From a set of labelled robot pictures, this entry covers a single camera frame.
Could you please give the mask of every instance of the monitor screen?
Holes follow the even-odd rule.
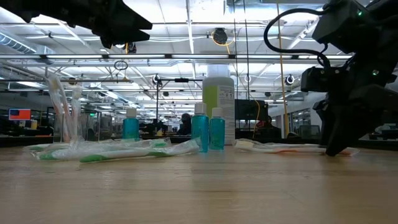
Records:
[[[8,112],[8,120],[10,121],[28,121],[30,116],[30,109],[10,109]]]

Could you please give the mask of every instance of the table surface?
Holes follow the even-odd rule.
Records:
[[[398,152],[225,152],[79,164],[0,149],[8,223],[397,223]]]

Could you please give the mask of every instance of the teal bottle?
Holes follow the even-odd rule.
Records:
[[[210,149],[224,150],[225,145],[225,120],[223,109],[213,108],[212,119],[210,120]]]
[[[192,139],[200,138],[199,152],[207,152],[209,147],[209,117],[206,116],[206,103],[195,104],[195,115],[192,117]]]
[[[135,108],[126,110],[126,119],[123,120],[122,138],[139,141],[139,122],[137,119],[137,109]]]

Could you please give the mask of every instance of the ceiling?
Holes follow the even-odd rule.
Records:
[[[124,2],[138,14],[145,17],[154,24],[152,30],[145,30],[151,35],[149,41],[137,42],[137,54],[230,54],[250,55],[276,55],[266,47],[263,41],[263,34],[266,24],[277,15],[276,1],[267,1],[262,4],[261,0],[246,0],[245,10],[243,1],[236,1],[236,12],[233,13],[232,7],[225,6],[223,0],[124,0]],[[320,0],[300,0],[300,1],[279,1],[280,12],[287,9],[306,7],[310,9],[320,9],[327,1]],[[282,48],[291,49],[312,49],[321,51],[323,46],[311,39],[311,30],[317,23],[317,16],[311,14],[292,14],[286,16],[281,22],[280,33],[282,36]],[[124,50],[117,47],[104,49],[99,38],[83,27],[64,27],[62,21],[51,17],[39,16],[33,18],[30,24],[26,24],[21,18],[0,8],[0,33],[4,33],[19,42],[32,47],[46,46],[54,51],[55,54],[124,54]],[[229,36],[228,46],[219,46],[213,42],[211,33],[217,27],[225,28]],[[278,26],[272,27],[269,32],[271,43],[279,45],[276,39],[279,33]],[[0,45],[0,54],[20,54],[20,52]],[[343,55],[333,46],[329,46],[326,55]],[[125,71],[114,71],[113,64],[117,60],[88,60],[67,58],[54,60],[53,64],[47,65],[36,60],[21,60],[18,58],[3,60],[13,68],[26,69],[20,75],[26,78],[35,78],[34,75],[43,77],[45,68],[50,73],[56,73],[61,79],[75,77],[77,79],[96,80],[95,83],[107,79],[128,78],[133,83],[104,82],[101,87],[115,90],[137,90],[136,92],[116,92],[121,98],[133,103],[153,105],[155,102],[154,92],[139,93],[138,90],[153,89],[152,78],[157,74],[160,78],[196,78],[206,77],[208,64],[226,64],[232,74],[235,83],[242,92],[239,98],[246,98],[244,91],[250,84],[253,92],[251,96],[257,100],[278,100],[281,97],[281,66],[278,58],[275,59],[249,59],[239,60],[217,60],[204,58],[201,60],[189,59],[128,59],[124,60],[129,64]],[[288,86],[287,90],[299,88],[301,73],[312,66],[316,66],[315,58],[308,60],[284,60],[282,66],[284,75],[292,75],[296,82]],[[174,83],[170,82],[164,90],[185,90],[184,92],[170,92],[168,97],[160,96],[163,99],[201,99],[201,83]],[[90,83],[84,83],[85,88],[89,88]],[[11,88],[30,88],[40,89],[46,87],[35,87],[13,83]],[[272,92],[270,98],[265,97],[265,91]],[[91,102],[120,103],[112,98],[98,96],[96,92],[83,93],[86,99]],[[289,100],[302,100],[303,93],[288,94]],[[112,106],[113,110],[120,111],[125,107]],[[192,105],[180,105],[181,108],[192,108]]]

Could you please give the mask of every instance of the mouthwash bottle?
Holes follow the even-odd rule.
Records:
[[[122,138],[139,141],[139,122],[137,119],[137,109],[135,108],[126,110],[126,119],[123,120]]]
[[[209,117],[206,116],[206,103],[195,104],[191,138],[200,138],[201,149],[199,152],[207,152],[209,145]]]
[[[225,120],[223,109],[213,108],[210,120],[210,149],[224,150],[225,145]]]

